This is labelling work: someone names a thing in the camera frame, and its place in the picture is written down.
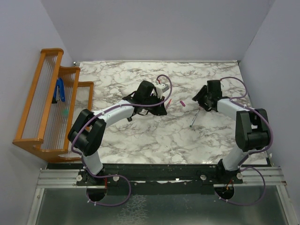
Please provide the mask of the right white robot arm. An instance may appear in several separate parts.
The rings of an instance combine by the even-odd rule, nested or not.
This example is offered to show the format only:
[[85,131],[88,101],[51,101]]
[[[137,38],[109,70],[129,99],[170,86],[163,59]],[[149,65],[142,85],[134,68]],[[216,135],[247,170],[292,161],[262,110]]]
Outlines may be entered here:
[[264,109],[254,109],[234,101],[236,97],[223,96],[221,81],[209,80],[192,98],[207,112],[216,111],[235,120],[235,146],[230,153],[218,163],[216,180],[228,182],[233,172],[249,156],[266,151],[273,143],[273,132],[268,115]]

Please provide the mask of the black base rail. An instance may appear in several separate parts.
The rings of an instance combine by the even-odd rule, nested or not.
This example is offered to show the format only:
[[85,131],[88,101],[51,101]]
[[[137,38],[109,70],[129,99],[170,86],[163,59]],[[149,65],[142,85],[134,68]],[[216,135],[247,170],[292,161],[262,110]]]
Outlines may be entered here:
[[180,195],[214,194],[214,185],[241,184],[236,172],[225,174],[218,165],[206,164],[105,164],[97,177],[91,176],[82,164],[49,163],[48,170],[59,174],[75,172],[76,188],[96,189],[108,195]]

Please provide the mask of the wooden tiered rack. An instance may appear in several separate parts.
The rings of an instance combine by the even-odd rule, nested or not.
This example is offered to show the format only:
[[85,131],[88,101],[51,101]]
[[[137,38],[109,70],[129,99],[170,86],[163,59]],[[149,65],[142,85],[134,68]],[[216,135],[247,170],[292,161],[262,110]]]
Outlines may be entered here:
[[[50,163],[79,161],[71,154],[68,133],[72,127],[78,90],[89,91],[87,108],[92,108],[94,83],[79,81],[79,67],[61,66],[64,51],[42,49],[32,84],[12,143]],[[58,78],[64,82],[65,102],[52,104]],[[69,111],[67,117],[62,115]]]

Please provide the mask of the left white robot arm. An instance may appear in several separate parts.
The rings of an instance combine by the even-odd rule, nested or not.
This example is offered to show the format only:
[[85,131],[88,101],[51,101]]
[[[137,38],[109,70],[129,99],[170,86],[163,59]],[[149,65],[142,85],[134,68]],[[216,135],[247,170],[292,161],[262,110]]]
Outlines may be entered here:
[[104,174],[101,172],[104,166],[100,160],[98,149],[105,129],[123,119],[131,121],[132,117],[141,114],[142,110],[156,116],[167,115],[163,94],[168,90],[168,84],[142,81],[136,91],[125,96],[113,106],[95,112],[88,109],[80,112],[67,138],[72,143],[72,147],[77,148],[84,166],[89,170],[87,179],[91,184],[98,185],[104,178]]

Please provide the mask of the blue stapler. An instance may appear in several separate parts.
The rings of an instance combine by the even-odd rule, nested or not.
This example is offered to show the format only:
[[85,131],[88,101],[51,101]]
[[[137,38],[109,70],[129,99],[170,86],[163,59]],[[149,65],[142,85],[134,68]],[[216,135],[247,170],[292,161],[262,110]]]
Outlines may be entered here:
[[58,78],[55,84],[54,93],[52,97],[52,104],[56,104],[59,101],[65,102],[64,82],[62,78]]

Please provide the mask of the white whiteboard marker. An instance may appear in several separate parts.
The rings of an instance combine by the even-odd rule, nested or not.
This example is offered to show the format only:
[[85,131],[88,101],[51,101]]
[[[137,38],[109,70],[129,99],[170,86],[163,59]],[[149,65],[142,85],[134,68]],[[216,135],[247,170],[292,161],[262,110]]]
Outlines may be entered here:
[[193,117],[193,119],[192,119],[192,121],[191,121],[191,123],[190,123],[190,125],[189,125],[190,128],[191,128],[191,127],[193,126],[193,124],[195,123],[195,120],[196,120],[196,118],[197,118],[199,112],[200,112],[200,109],[198,109],[197,112],[195,113],[195,115],[194,115],[194,117]]

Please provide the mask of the small green ball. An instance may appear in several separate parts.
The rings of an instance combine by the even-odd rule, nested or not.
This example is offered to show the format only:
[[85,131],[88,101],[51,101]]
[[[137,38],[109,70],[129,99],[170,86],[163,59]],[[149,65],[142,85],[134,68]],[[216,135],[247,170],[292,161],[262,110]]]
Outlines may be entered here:
[[63,115],[64,117],[67,117],[68,114],[69,114],[69,111],[68,111],[67,109],[64,109],[63,112],[62,112],[62,115]]

